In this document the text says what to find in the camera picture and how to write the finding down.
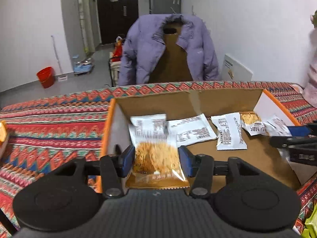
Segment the gray floor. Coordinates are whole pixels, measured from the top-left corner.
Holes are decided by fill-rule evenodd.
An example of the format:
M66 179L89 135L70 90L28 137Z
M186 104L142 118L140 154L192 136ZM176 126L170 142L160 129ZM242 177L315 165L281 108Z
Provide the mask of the gray floor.
M92 55L95 67L90 74L74 76L69 74L67 81L58 82L44 89L40 82L32 82L18 86L0 93L0 107L35 100L39 98L66 95L70 93L83 92L87 90L102 89L111 86L111 78L108 66L109 52L113 50L112 45L101 46Z

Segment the blue gripper pad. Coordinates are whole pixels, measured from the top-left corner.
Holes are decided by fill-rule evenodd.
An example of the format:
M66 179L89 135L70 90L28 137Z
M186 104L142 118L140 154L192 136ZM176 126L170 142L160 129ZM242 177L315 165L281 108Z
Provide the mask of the blue gripper pad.
M311 130L306 126L288 126L293 137L306 137L310 135Z
M198 171L196 157L185 146L178 148L180 164L186 177L195 177Z
M134 156L135 156L135 147L132 145L128 146L128 148L120 155L118 162L122 166L121 178L126 177L128 173L130 172L133 166Z

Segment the screw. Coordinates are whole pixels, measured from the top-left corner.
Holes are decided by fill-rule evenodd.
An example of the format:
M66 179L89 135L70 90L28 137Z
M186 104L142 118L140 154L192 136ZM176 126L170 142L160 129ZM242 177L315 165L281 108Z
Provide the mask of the screw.
M121 194L121 190L118 188L110 188L106 190L106 195L109 197L117 197Z
M161 193L157 191L157 192L154 192L153 195L154 195L155 197L158 197L158 196L161 196Z
M196 196L204 196L208 193L207 189L202 187L197 187L191 191Z

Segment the patterned bedspread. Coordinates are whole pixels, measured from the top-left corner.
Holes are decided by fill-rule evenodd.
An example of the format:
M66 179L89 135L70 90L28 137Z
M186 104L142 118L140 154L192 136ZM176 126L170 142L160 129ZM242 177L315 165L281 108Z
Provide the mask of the patterned bedspread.
M19 190L76 156L85 156L87 160L98 159L111 98L212 88L266 88L301 124L317 119L316 109L302 95L296 93L289 83L147 84L87 91L10 105L0 112L0 119L7 121L11 132L0 168L2 211L18 226L12 211L12 200ZM93 186L94 183L93 178L89 179L90 185ZM299 194L303 210L296 226L301 231L302 221L311 214L313 202L317 199L315 178ZM0 238L7 235L6 230L0 226Z

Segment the red bucket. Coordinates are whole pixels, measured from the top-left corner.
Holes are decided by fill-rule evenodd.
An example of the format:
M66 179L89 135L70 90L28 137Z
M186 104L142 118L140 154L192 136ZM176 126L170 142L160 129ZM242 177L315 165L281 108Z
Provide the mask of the red bucket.
M54 69L52 67L46 67L45 69L40 70L36 75L43 88L48 88L55 82Z

